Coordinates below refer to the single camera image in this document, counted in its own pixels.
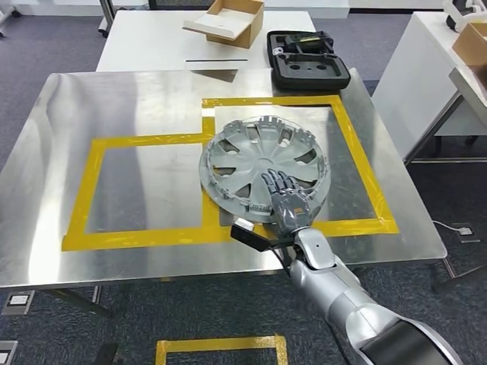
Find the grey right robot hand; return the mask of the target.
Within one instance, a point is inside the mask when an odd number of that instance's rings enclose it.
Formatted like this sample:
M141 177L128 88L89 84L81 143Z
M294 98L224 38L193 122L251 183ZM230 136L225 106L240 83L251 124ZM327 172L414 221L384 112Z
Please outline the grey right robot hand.
M307 195L294 177L268 169L260 177L270 193L275 227L279 238L293 236L313 222Z

